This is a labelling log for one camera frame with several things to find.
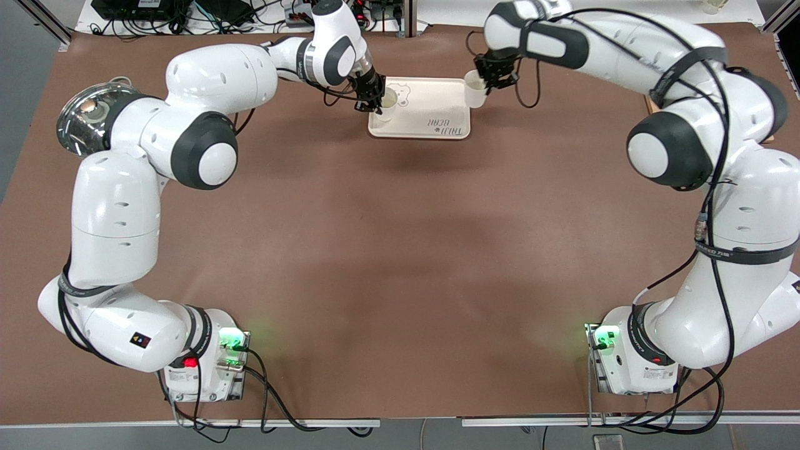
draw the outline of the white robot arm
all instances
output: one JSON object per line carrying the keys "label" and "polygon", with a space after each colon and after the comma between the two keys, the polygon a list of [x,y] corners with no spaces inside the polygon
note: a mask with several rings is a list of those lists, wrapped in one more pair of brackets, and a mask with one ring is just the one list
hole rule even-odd
{"label": "white robot arm", "polygon": [[380,107],[383,77],[345,3],[319,2],[314,20],[314,39],[180,54],[166,69],[166,99],[112,80],[76,95],[58,119],[60,143],[83,160],[70,259],[42,290],[39,311],[73,344],[108,362],[164,369],[173,400],[238,398],[249,335],[223,311],[155,301],[131,284],[156,263],[167,181],[201,190],[224,185],[238,161],[227,115],[268,102],[278,70],[315,86],[350,79],[360,110]]}
{"label": "white robot arm", "polygon": [[[725,182],[716,183],[708,211],[714,227],[706,235],[702,213],[697,259],[678,294],[636,305],[634,313],[618,307],[594,333],[612,392],[671,392],[678,364],[705,368],[729,353],[712,259],[730,311],[734,355],[800,320],[800,281],[790,272],[800,235],[800,162],[760,145],[786,120],[786,100],[748,70],[726,69],[724,43],[700,26],[570,11],[566,0],[497,4],[484,25],[490,51],[475,58],[489,92],[514,84],[514,60],[525,57],[648,94],[662,109],[630,132],[628,158],[640,175],[679,191],[708,189],[727,142]],[[725,102],[728,127],[717,109]]]}

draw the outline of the gray floor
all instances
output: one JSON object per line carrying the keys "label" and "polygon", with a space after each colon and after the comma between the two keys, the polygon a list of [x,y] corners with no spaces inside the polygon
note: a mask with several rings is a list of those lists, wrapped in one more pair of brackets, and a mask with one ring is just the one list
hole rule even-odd
{"label": "gray floor", "polygon": [[[0,2],[0,201],[14,170],[30,119],[42,94],[58,45],[44,30],[12,2]],[[31,408],[42,405],[30,405]],[[346,430],[303,433],[281,429],[268,436],[256,430],[231,433],[225,446],[250,448],[381,450],[419,447],[421,420],[385,420],[367,439]],[[488,448],[538,449],[543,428],[527,435],[519,428],[462,428],[458,420],[429,420],[425,430],[427,450],[471,450]],[[594,448],[592,435],[606,430],[552,427],[547,433],[550,450]],[[734,434],[736,445],[732,442]],[[733,431],[719,425],[701,436],[636,436],[621,432],[628,449],[667,450],[776,450],[800,448],[800,426],[737,426]],[[0,448],[28,450],[134,450],[172,448],[203,450],[217,446],[177,427],[148,428],[37,428],[0,429]]]}

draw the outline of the white cup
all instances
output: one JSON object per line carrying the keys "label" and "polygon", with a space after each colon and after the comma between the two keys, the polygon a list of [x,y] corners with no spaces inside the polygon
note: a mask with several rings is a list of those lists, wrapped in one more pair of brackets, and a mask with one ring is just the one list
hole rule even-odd
{"label": "white cup", "polygon": [[381,122],[389,122],[392,116],[398,109],[398,93],[394,89],[387,87],[386,92],[383,93],[381,98],[381,112],[378,114],[375,111],[375,118]]}
{"label": "white cup", "polygon": [[470,108],[479,108],[486,101],[486,82],[477,70],[464,75],[464,102]]}

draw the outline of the black square sticker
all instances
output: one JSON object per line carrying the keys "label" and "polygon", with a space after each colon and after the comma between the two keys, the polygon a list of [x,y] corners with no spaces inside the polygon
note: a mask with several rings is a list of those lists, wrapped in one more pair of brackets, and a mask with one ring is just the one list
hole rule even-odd
{"label": "black square sticker", "polygon": [[141,348],[147,348],[147,344],[150,343],[150,338],[142,333],[134,333],[134,335],[130,338],[130,343],[133,345],[138,345]]}

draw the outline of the brown table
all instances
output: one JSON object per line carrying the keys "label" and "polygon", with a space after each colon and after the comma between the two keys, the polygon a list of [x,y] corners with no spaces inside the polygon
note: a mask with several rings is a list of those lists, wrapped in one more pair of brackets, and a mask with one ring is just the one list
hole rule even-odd
{"label": "brown table", "polygon": [[[773,145],[800,155],[800,111],[772,37],[746,24],[711,28],[733,64],[784,91],[790,121]],[[384,74],[460,78],[472,68],[465,34],[436,26],[411,40],[367,39]],[[163,96],[176,54],[269,38],[80,34],[56,55],[0,218],[0,424],[171,419],[155,377],[80,352],[37,312],[69,251],[79,164],[59,147],[55,120],[96,82],[124,74]],[[530,99],[532,62],[522,77]],[[317,91],[282,82],[240,135],[227,185],[167,187],[158,264],[137,286],[228,311],[253,332],[298,417],[585,412],[583,324],[687,257],[701,194],[630,168],[625,139],[646,115],[641,95],[545,65],[542,85],[536,109],[501,91],[473,111],[468,139],[435,142],[372,139],[348,102],[328,108]],[[798,354],[800,327],[738,357],[726,409],[800,409]],[[259,387],[247,385],[243,401],[202,415],[258,417]],[[650,408],[670,402],[656,397]],[[688,409],[713,401],[709,392]],[[594,408],[643,406],[600,395]]]}

